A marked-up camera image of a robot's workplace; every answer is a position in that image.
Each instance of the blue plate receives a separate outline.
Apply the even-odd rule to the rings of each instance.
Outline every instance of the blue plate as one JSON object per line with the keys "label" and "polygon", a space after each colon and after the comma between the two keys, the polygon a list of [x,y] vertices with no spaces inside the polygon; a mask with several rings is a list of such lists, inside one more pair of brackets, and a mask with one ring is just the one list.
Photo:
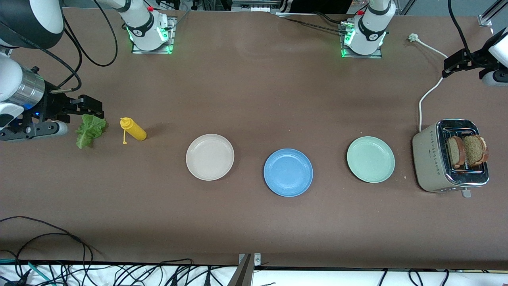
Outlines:
{"label": "blue plate", "polygon": [[286,197],[303,194],[312,183],[309,158],[295,149],[275,151],[265,163],[265,182],[276,194]]}

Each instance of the brown table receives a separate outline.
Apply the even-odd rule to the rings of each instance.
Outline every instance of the brown table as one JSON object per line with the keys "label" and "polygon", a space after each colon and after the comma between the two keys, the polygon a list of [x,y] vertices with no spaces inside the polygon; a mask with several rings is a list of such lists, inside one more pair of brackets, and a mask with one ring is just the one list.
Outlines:
{"label": "brown table", "polygon": [[[108,61],[113,42],[99,11],[65,14],[92,57]],[[340,57],[336,35],[240,12],[190,12],[172,55],[133,55],[121,19],[108,15],[118,59],[107,68],[84,61],[75,94],[104,103],[108,131],[83,150],[72,133],[2,142],[1,217],[59,225],[104,261],[234,264],[239,252],[260,252],[268,266],[507,268],[507,89],[484,86],[477,71],[460,72],[423,104],[424,126],[443,118],[477,124],[491,154],[487,186],[464,199],[416,183],[417,104],[439,79],[442,58],[405,39],[418,33],[452,54],[461,42],[449,18],[395,17],[383,59],[360,60]],[[317,16],[300,19],[325,24]],[[476,19],[459,20],[471,49],[491,36]],[[51,50],[77,62],[67,38]],[[20,49],[13,58],[39,66],[52,83],[68,75],[40,51]],[[122,145],[118,121],[126,116],[146,128],[146,141]],[[70,128],[80,121],[73,117]],[[185,165],[188,145],[206,133],[235,148],[232,170],[214,182],[194,178]],[[346,164],[348,145],[364,135],[383,139],[395,154],[395,171],[383,183],[358,180]],[[301,196],[280,197],[265,185],[264,162],[280,148],[298,149],[312,162],[314,181]],[[17,250],[48,231],[28,221],[2,223],[0,246]],[[81,259],[80,246],[68,239],[33,246],[21,258]]]}

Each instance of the white cable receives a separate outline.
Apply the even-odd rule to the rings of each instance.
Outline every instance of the white cable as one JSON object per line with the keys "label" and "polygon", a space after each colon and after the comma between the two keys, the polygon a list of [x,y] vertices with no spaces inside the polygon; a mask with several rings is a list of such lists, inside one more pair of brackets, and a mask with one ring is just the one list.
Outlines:
{"label": "white cable", "polygon": [[[444,53],[436,50],[435,48],[427,45],[426,43],[422,42],[420,39],[418,39],[418,35],[417,34],[411,34],[409,37],[407,37],[409,39],[410,42],[417,42],[417,43],[420,43],[421,45],[423,45],[424,47],[427,47],[437,53],[439,53],[440,55],[444,56],[445,58],[448,58],[447,55],[445,55]],[[418,103],[418,117],[419,117],[419,121],[418,121],[418,131],[419,132],[422,132],[422,102],[423,100],[427,97],[427,95],[429,95],[434,89],[436,89],[439,84],[441,84],[441,82],[443,81],[443,77],[441,77],[439,79],[439,81],[436,83],[436,85],[434,85],[431,89],[429,89],[429,91],[427,91],[423,96],[422,98],[420,99],[420,102]]]}

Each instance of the yellow mustard bottle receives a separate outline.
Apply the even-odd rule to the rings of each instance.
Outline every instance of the yellow mustard bottle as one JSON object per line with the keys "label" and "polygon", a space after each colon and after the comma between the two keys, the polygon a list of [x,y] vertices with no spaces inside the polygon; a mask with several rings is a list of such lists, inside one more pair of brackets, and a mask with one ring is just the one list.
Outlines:
{"label": "yellow mustard bottle", "polygon": [[125,132],[127,131],[132,137],[139,141],[143,141],[146,139],[146,132],[143,130],[139,125],[132,120],[132,118],[123,117],[120,118],[120,127],[123,129],[123,143],[127,144],[125,142]]}

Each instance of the lettuce leaf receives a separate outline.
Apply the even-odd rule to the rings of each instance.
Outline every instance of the lettuce leaf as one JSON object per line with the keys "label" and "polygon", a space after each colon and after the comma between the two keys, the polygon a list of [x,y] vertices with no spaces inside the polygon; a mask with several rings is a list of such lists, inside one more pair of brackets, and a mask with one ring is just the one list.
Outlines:
{"label": "lettuce leaf", "polygon": [[95,138],[102,135],[106,127],[105,119],[100,119],[88,114],[83,114],[81,118],[83,119],[83,123],[81,123],[78,130],[76,130],[78,134],[76,145],[79,149],[83,149],[83,147],[90,145]]}

